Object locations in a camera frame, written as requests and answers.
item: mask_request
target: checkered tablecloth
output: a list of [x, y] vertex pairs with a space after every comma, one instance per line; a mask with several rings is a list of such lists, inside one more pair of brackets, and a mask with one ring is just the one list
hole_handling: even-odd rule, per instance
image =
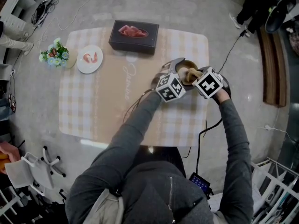
[[[164, 63], [185, 57], [199, 68], [209, 65], [208, 42], [203, 35], [159, 29], [155, 55], [148, 56], [113, 51], [108, 45], [110, 33], [110, 28], [94, 28], [69, 34], [66, 44], [68, 48], [81, 49], [87, 45], [97, 45], [103, 50], [104, 60], [101, 67], [92, 74], [80, 73], [76, 65], [63, 71], [59, 90], [59, 128], [63, 133], [109, 143], [122, 124], [124, 112], [141, 95], [139, 90], [134, 93], [134, 89], [148, 89], [148, 83]], [[117, 102], [109, 103], [111, 97], [120, 94], [105, 89], [107, 83], [104, 81], [110, 77], [110, 72], [119, 70], [121, 75], [127, 75], [123, 78], [123, 86], [128, 86], [128, 74], [132, 72], [122, 70], [129, 69], [134, 62], [139, 63], [135, 65], [136, 75], [130, 77], [130, 98], [118, 98]], [[118, 63], [127, 63], [127, 68], [125, 65], [118, 67]], [[197, 145], [198, 133], [205, 128], [207, 103], [195, 90], [187, 92], [177, 101], [162, 103], [142, 144], [181, 147]]]

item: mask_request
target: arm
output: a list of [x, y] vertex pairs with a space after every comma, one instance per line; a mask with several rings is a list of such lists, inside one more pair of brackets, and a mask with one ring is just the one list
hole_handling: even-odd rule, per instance
[[69, 223], [83, 223], [104, 189], [116, 188], [122, 182], [160, 101], [157, 93], [149, 94], [120, 127], [108, 148], [94, 159], [90, 168], [77, 177], [66, 203]]
[[218, 99], [228, 142], [228, 161], [219, 210], [228, 223], [247, 224], [253, 215], [249, 142], [228, 94], [222, 93]]

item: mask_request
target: hand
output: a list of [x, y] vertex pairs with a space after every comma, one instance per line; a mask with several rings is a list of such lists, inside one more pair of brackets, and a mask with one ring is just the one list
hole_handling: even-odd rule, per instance
[[217, 93], [215, 94], [215, 97], [218, 99], [219, 104], [230, 99], [228, 93], [222, 88], [217, 91]]

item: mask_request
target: meat picture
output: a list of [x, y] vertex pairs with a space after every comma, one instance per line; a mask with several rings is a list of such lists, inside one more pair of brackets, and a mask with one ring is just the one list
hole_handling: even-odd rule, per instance
[[125, 25], [118, 30], [122, 35], [135, 38], [143, 38], [148, 36], [148, 32], [133, 26]]
[[98, 61], [98, 54], [95, 52], [94, 53], [94, 57], [91, 57], [90, 54], [86, 53], [83, 56], [83, 59], [87, 62], [87, 63], [96, 63]]

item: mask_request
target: floor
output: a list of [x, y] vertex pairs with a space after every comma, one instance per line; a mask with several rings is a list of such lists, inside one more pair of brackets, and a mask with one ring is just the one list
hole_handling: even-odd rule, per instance
[[[81, 174], [102, 149], [83, 145], [79, 137], [63, 134], [58, 128], [58, 93], [61, 69], [49, 68], [40, 63], [40, 50], [47, 49], [52, 41], [61, 37], [66, 42], [71, 31], [86, 28], [112, 26], [116, 19], [145, 21], [160, 24], [162, 28], [178, 29], [203, 34], [209, 41], [210, 65], [218, 70], [230, 48], [237, 39], [237, 30], [229, 18], [229, 12], [237, 14], [241, 6], [231, 0], [91, 0], [80, 9], [74, 23], [65, 31], [58, 28], [54, 20], [57, 17], [60, 26], [65, 28], [73, 20], [77, 9], [87, 0], [59, 0], [55, 10], [50, 13], [41, 28], [38, 28], [29, 41], [35, 47], [28, 56], [16, 64], [15, 92], [18, 103], [17, 112], [11, 117], [17, 140], [26, 140], [23, 151], [35, 155], [42, 154], [43, 145], [47, 145], [53, 157], [60, 155], [61, 168], [67, 174], [62, 179], [54, 177], [56, 189], [48, 192], [53, 200], [61, 200], [58, 190], [69, 190], [75, 178]], [[28, 10], [24, 19], [30, 20], [37, 5]], [[38, 41], [45, 32], [47, 40]], [[8, 62], [14, 63], [17, 51], [9, 54]], [[235, 106], [246, 126], [253, 161], [264, 158], [268, 152], [277, 157], [284, 133], [267, 131], [258, 127], [266, 124], [285, 129], [288, 107], [278, 109], [266, 105], [263, 98], [263, 71], [261, 51], [254, 34], [250, 38], [239, 39], [232, 50], [223, 75], [229, 80]], [[214, 101], [208, 105], [208, 126], [220, 119], [218, 107]], [[189, 148], [180, 148], [186, 156]], [[201, 145], [199, 174], [211, 182], [214, 192], [223, 188], [227, 161], [227, 144], [223, 126], [209, 131]], [[187, 175], [195, 171], [197, 148], [192, 147], [188, 158], [184, 159]]]

